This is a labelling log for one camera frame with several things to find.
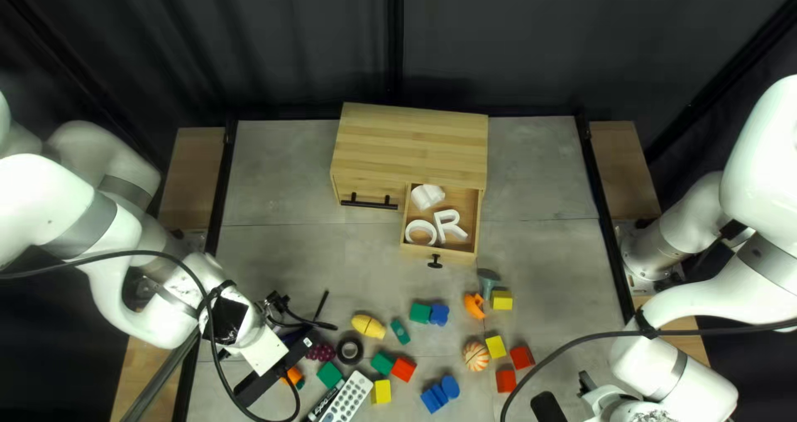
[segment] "white remote control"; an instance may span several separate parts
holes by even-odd
[[[349,422],[363,401],[368,398],[368,393],[373,387],[373,381],[354,371],[327,411],[318,419],[319,422]]]

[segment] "roll of tape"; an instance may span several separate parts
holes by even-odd
[[[412,239],[410,233],[413,231],[422,231],[431,237],[427,246],[434,246],[434,242],[438,241],[438,231],[437,229],[432,226],[432,223],[429,223],[426,220],[412,220],[410,224],[406,225],[406,229],[404,230],[404,240],[406,240],[409,244],[416,244],[415,240]]]
[[[338,343],[337,354],[344,365],[356,365],[363,360],[363,343],[357,338],[344,338]]]

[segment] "green block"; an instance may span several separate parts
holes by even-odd
[[[388,355],[383,353],[378,353],[374,356],[374,359],[371,360],[371,366],[379,371],[384,376],[388,376],[391,374],[391,370],[393,370],[393,364],[396,362],[394,358],[390,358]]]
[[[413,304],[410,308],[410,321],[429,324],[429,315],[432,314],[432,307],[423,304]]]
[[[410,342],[410,334],[406,332],[406,329],[404,329],[404,326],[401,325],[398,319],[394,319],[393,322],[391,322],[391,329],[393,329],[393,333],[396,334],[402,346]]]
[[[327,361],[316,376],[321,379],[327,389],[332,389],[344,377],[344,374],[340,373],[331,361]]]

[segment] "black bar handle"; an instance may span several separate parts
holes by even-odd
[[[354,206],[354,207],[372,207],[374,209],[388,209],[392,211],[398,211],[399,209],[398,204],[391,204],[390,195],[385,195],[384,203],[368,203],[366,201],[357,201],[357,192],[352,192],[352,198],[350,200],[341,200],[340,205]]]
[[[532,411],[540,422],[567,422],[562,407],[550,391],[543,391],[532,399]]]

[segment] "gray table surface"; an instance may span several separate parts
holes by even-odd
[[[305,317],[329,290],[321,319],[341,327],[324,332],[333,344],[351,333],[349,321],[359,311],[385,324],[403,321],[410,344],[401,346],[390,329],[382,341],[364,338],[366,360],[355,367],[380,378],[367,359],[385,350],[410,357],[418,368],[409,384],[390,377],[392,402],[366,402],[354,421],[498,420],[508,394],[496,392],[495,371],[511,366],[511,359],[470,372],[461,357],[468,340],[499,334],[507,350],[528,344],[539,361],[574,337],[623,327],[571,117],[490,119],[477,264],[441,270],[399,254],[401,214],[335,202],[329,164],[336,131],[337,121],[240,123],[218,259],[250,298],[278,290]],[[488,312],[483,322],[465,312],[462,295],[478,290],[477,266],[502,276],[514,295],[512,311]],[[448,303],[448,325],[410,322],[414,301]],[[225,395],[206,343],[202,347],[188,420],[248,420]],[[622,387],[608,369],[610,347],[611,341],[579,346],[547,366],[515,399],[508,420],[535,420],[528,402],[543,390],[553,392],[571,422],[590,418],[575,396],[577,374],[587,370],[599,385]],[[304,359],[299,366],[307,380],[300,391],[304,417],[325,387],[315,377],[319,362]],[[352,370],[337,366],[344,375]],[[223,367],[233,385],[251,371],[235,358]],[[518,380],[526,371],[516,374]],[[455,377],[462,396],[430,415],[419,396],[444,374]],[[250,409],[283,419],[293,411],[293,397],[277,384]]]

